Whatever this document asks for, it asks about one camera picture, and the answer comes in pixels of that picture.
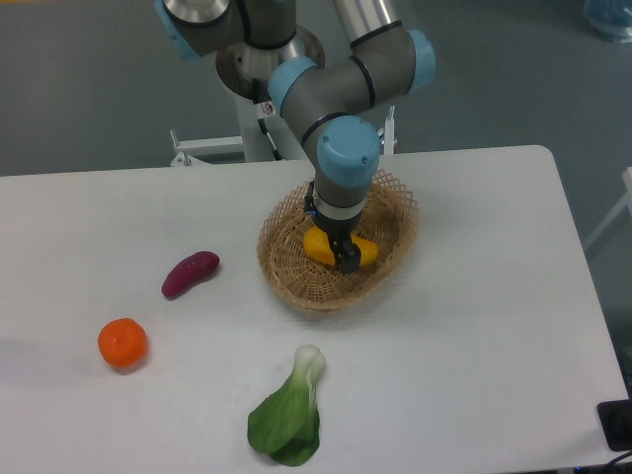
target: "purple sweet potato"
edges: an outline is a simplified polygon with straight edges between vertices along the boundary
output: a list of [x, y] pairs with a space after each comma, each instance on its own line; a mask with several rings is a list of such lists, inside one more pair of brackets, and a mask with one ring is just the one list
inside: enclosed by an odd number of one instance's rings
[[196, 284], [212, 277], [219, 266], [219, 257], [202, 251], [186, 257], [169, 272], [162, 284], [162, 294], [175, 299]]

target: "woven basket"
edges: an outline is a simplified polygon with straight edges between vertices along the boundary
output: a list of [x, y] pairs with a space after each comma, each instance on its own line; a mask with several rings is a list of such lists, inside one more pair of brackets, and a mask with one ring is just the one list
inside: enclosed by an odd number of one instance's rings
[[281, 299], [300, 309], [329, 313], [358, 302], [392, 274], [415, 242], [419, 213], [413, 194], [400, 180], [378, 170], [355, 233], [375, 242], [379, 256], [359, 272], [342, 275], [303, 250], [303, 234], [314, 225], [303, 211], [308, 186], [305, 182], [296, 188], [268, 216], [259, 234], [257, 257]]

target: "yellow fruit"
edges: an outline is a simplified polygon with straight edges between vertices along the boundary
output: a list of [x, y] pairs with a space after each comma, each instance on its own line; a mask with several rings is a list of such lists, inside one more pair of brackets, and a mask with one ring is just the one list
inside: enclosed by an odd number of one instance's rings
[[[370, 240], [362, 239], [356, 235], [352, 236], [352, 242], [354, 242], [361, 252], [359, 259], [359, 265], [365, 267], [371, 265], [377, 259], [379, 250]], [[314, 259], [316, 262], [320, 262], [325, 265], [334, 265], [336, 263], [334, 259], [334, 253], [329, 248], [329, 239], [327, 234], [320, 230], [318, 227], [312, 227], [303, 236], [303, 249], [308, 257]]]

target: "blue object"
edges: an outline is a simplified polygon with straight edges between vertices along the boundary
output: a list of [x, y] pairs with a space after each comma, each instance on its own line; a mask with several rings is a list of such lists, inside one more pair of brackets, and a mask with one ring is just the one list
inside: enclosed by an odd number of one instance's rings
[[607, 39], [632, 41], [632, 0], [586, 0], [584, 15]]
[[433, 80], [436, 71], [435, 49], [419, 30], [410, 30], [408, 34], [415, 45], [415, 76], [408, 92], [413, 92]]
[[327, 177], [345, 188], [370, 184], [379, 163], [373, 125], [355, 116], [332, 119], [318, 139], [318, 163]]
[[185, 61], [195, 61], [197, 59], [201, 59], [201, 56], [196, 53], [190, 44], [187, 43], [187, 40], [183, 38], [176, 26], [173, 24], [169, 14], [162, 4], [162, 0], [155, 0], [154, 8], [158, 13], [158, 17], [160, 18], [163, 27], [167, 30], [169, 38], [171, 38], [171, 41], [174, 42], [174, 46], [176, 47], [176, 51], [180, 57], [182, 57]]
[[296, 79], [307, 69], [316, 67], [316, 63], [307, 56], [299, 56], [281, 63], [270, 78], [268, 93], [276, 105], [283, 112], [285, 96], [296, 82]]

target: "green leafy vegetable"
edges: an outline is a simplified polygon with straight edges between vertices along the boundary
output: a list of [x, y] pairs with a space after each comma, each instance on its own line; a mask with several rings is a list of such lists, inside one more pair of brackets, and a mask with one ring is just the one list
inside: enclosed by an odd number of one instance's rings
[[282, 387], [248, 417], [248, 442], [285, 466], [304, 464], [318, 449], [320, 416], [316, 384], [325, 368], [316, 346], [301, 346]]

